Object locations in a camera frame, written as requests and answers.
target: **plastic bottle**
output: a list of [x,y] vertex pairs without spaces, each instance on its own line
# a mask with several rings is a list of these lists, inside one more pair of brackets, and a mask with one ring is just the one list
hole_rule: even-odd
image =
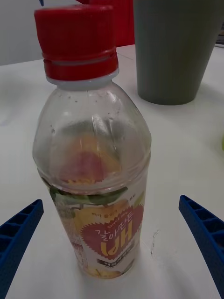
[[118,60],[110,6],[35,12],[47,80],[57,85],[38,123],[33,157],[78,264],[100,278],[136,257],[151,135],[112,78]]

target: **bottle shoulder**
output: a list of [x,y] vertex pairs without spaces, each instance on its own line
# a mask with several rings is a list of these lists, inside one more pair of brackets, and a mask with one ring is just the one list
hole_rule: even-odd
[[138,175],[149,161],[150,147],[142,115],[111,83],[97,90],[56,89],[41,113],[33,156],[50,184],[94,191],[116,189]]

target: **bottle label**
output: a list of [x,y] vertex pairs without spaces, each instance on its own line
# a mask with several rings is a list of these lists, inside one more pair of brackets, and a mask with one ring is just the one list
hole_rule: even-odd
[[133,265],[140,242],[146,180],[147,174],[131,186],[88,196],[47,184],[78,263],[90,275],[115,278]]

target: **white wall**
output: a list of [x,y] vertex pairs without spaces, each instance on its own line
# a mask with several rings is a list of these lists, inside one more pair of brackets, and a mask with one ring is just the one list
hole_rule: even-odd
[[[78,3],[75,0],[44,0],[44,7]],[[39,0],[0,0],[0,65],[41,59],[34,10]]]

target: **leaf graphic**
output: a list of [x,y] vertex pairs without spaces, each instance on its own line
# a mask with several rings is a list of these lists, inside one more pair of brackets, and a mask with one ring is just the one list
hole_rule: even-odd
[[142,201],[143,197],[144,197],[144,191],[141,193],[141,195],[139,196],[139,198],[134,203],[134,205],[133,205],[134,209],[140,204],[140,202]]
[[127,187],[122,189],[105,193],[105,194],[96,194],[96,195],[73,195],[69,192],[65,192],[59,190],[53,186],[50,187],[50,195],[55,202],[55,198],[57,194],[64,196],[63,203],[66,205],[83,205],[83,204],[94,204],[96,206],[100,205],[108,205],[114,201],[116,201],[125,191],[127,191]]
[[105,193],[105,194],[97,194],[97,195],[89,195],[89,200],[94,205],[108,205],[114,201],[116,201],[124,192],[127,191],[127,187],[122,189]]

